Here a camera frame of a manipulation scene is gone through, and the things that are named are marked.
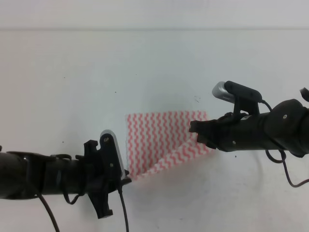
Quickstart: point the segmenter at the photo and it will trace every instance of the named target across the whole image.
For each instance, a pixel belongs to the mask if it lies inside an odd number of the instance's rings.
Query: black cable
[[[126,222],[126,232],[129,232],[129,222],[128,222],[128,220],[127,220],[125,200],[124,200],[124,197],[123,197],[123,195],[122,195],[122,186],[120,186],[120,187],[118,188],[118,192],[119,192],[119,196],[120,196],[122,208],[123,208],[123,210],[124,210],[125,222]]]
[[[77,200],[78,200],[78,198],[80,197],[80,195],[79,195],[79,194],[76,195],[76,196],[73,198],[72,201],[70,201],[69,195],[68,195],[67,192],[63,193],[63,197],[64,197],[64,199],[66,200],[66,202],[67,202],[68,204],[73,205],[73,204],[75,204],[75,203],[77,202]]]
[[[272,111],[272,108],[270,107],[270,105],[269,105],[266,101],[262,100],[261,103],[265,104],[265,105],[267,106],[267,108],[269,109],[269,111]],[[300,182],[300,183],[297,184],[297,185],[295,185],[295,184],[292,183],[292,181],[291,181],[291,179],[290,179],[289,172],[288,172],[288,168],[287,168],[286,163],[285,163],[286,154],[285,154],[285,152],[284,152],[283,150],[279,150],[279,152],[280,152],[280,154],[281,154],[281,158],[282,158],[281,160],[278,160],[278,159],[273,158],[273,157],[271,156],[271,154],[269,153],[268,150],[265,150],[265,152],[266,152],[267,157],[268,157],[272,162],[274,162],[274,163],[283,163],[283,167],[284,167],[284,172],[285,172],[286,178],[287,178],[289,184],[290,184],[293,188],[298,188],[298,187],[300,187],[300,186],[302,186],[302,185],[304,185],[304,184],[306,184],[306,183],[309,182],[309,179],[307,179],[307,180],[304,180],[304,181]]]
[[[267,108],[269,109],[269,111],[272,111],[272,108],[270,107],[270,105],[269,105],[266,101],[262,100],[261,103],[263,103],[264,105],[266,105]]]
[[[38,198],[41,200],[42,204],[44,205],[44,207],[45,207],[45,209],[46,209],[46,211],[47,211],[47,213],[48,213],[48,215],[49,215],[49,217],[50,217],[50,219],[53,223],[55,231],[60,232],[58,224],[56,222],[56,219],[55,219],[55,216],[54,216],[52,210],[50,209],[48,203],[46,202],[46,200],[42,196],[42,194],[38,191],[38,189],[32,183],[30,183],[29,181],[25,180],[24,178],[22,178],[18,175],[15,175],[11,172],[5,172],[5,173],[8,174],[11,177],[17,179],[18,181],[22,182],[26,186],[26,188],[30,189],[30,191],[32,191],[35,195],[38,196]]]

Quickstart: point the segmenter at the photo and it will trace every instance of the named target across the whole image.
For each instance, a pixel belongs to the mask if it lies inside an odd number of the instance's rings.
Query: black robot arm
[[[67,203],[74,204],[79,196],[87,194],[98,218],[111,216],[108,194],[121,191],[131,179],[123,168],[114,133],[103,132],[99,142],[99,150],[97,141],[86,142],[84,156],[75,156],[75,160],[66,154],[0,152],[0,198],[20,200],[63,194]],[[76,196],[70,201],[68,194]]]
[[[234,103],[234,112],[217,120],[192,121],[189,131],[198,134],[199,143],[225,152],[265,150],[272,162],[283,164],[292,187],[309,182],[309,179],[297,185],[291,182],[284,152],[288,150],[299,158],[309,153],[309,109],[295,99],[284,101],[271,109],[258,91],[231,81],[219,82],[212,93],[219,99]],[[301,94],[309,101],[307,89],[302,89]],[[265,104],[270,112],[260,114],[258,103]],[[274,159],[269,150],[279,150],[282,159]]]

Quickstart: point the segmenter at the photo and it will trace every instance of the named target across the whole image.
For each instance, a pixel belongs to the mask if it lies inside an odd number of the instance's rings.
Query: white table surface
[[[125,161],[125,114],[206,110],[215,119],[233,109],[211,94],[222,80],[259,90],[272,106],[291,98],[308,106],[299,93],[309,87],[308,41],[307,30],[2,31],[0,144],[83,154],[84,142],[111,129]],[[288,154],[294,182],[308,178],[308,161]],[[308,193],[252,151],[215,152],[124,187],[132,232],[305,232]],[[46,199],[61,231],[125,231],[116,192],[114,216],[100,220],[87,196],[73,206]],[[0,230],[53,227],[39,200],[1,200]]]

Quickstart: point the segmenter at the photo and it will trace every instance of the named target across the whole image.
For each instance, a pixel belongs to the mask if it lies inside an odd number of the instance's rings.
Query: zigzag patterned cloth
[[[174,111],[126,116],[128,170],[133,180],[209,154],[189,133],[190,121],[206,121],[203,111]]]

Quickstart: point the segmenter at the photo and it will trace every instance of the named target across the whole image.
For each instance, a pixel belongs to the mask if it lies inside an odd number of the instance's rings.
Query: wire
[[[264,105],[266,105],[267,108],[269,109],[269,111],[272,111],[272,108],[270,107],[270,105],[269,105],[266,101],[262,100],[261,103],[263,103]]]
[[[45,198],[39,192],[39,190],[32,183],[30,183],[29,181],[25,180],[24,178],[22,178],[22,177],[20,177],[18,175],[15,175],[15,174],[13,174],[11,172],[6,172],[5,171],[5,173],[8,174],[9,176],[19,180],[23,184],[25,184],[26,188],[30,189],[35,195],[38,196],[38,198],[41,200],[42,204],[44,205],[44,207],[45,207],[45,209],[46,209],[46,211],[47,211],[47,213],[48,213],[48,215],[49,215],[49,217],[50,217],[50,219],[52,221],[52,224],[53,224],[53,226],[55,228],[55,231],[56,232],[60,232],[58,224],[57,224],[56,219],[55,219],[55,216],[54,216],[52,210],[50,209],[48,203],[46,202]]]
[[[272,111],[272,108],[270,107],[270,105],[269,105],[266,101],[262,100],[261,103],[265,104],[265,105],[267,106],[267,108],[269,109],[269,111]],[[288,168],[287,168],[286,163],[285,163],[286,154],[285,154],[285,152],[284,152],[283,150],[279,150],[279,152],[280,152],[280,154],[281,154],[281,158],[282,158],[281,160],[278,160],[278,159],[273,158],[273,157],[271,156],[271,154],[269,153],[268,150],[265,150],[265,152],[266,152],[267,157],[268,157],[272,162],[274,162],[274,163],[283,163],[283,167],[284,167],[284,172],[285,172],[286,178],[287,178],[289,184],[290,184],[293,188],[298,188],[298,187],[300,187],[300,186],[302,186],[302,185],[304,185],[304,184],[306,184],[306,183],[309,182],[309,179],[307,179],[307,180],[304,180],[304,181],[300,182],[300,183],[297,184],[297,185],[295,185],[295,184],[292,183],[292,181],[291,181],[291,179],[290,179],[289,172],[288,172]]]
[[[123,208],[123,210],[124,210],[125,222],[126,222],[126,232],[129,232],[129,222],[128,222],[128,220],[127,220],[125,200],[124,200],[124,197],[123,197],[123,195],[122,195],[122,186],[120,186],[120,187],[118,188],[118,192],[119,192],[119,196],[120,196],[122,208]]]

